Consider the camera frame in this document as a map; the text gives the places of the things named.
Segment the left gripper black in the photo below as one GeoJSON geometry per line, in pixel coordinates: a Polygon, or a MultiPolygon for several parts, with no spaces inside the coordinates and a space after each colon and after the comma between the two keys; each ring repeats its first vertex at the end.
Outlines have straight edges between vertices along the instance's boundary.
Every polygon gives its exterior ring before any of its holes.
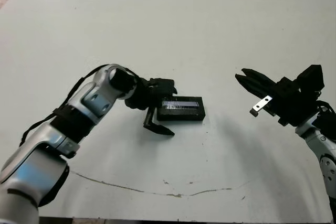
{"type": "Polygon", "coordinates": [[[158,105],[158,94],[177,94],[175,82],[172,79],[139,78],[133,95],[125,99],[125,105],[131,109],[147,110],[144,128],[159,135],[174,136],[170,129],[155,124],[153,116],[158,105]]]}

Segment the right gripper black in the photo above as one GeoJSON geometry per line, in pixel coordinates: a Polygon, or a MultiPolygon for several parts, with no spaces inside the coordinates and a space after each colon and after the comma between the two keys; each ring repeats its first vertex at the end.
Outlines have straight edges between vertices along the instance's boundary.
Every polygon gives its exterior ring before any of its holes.
{"type": "Polygon", "coordinates": [[[236,80],[249,93],[261,98],[250,110],[253,116],[257,117],[264,109],[279,116],[281,125],[298,126],[317,112],[319,85],[301,78],[292,81],[286,77],[275,83],[256,70],[243,68],[242,72],[245,76],[235,74],[236,80]]]}

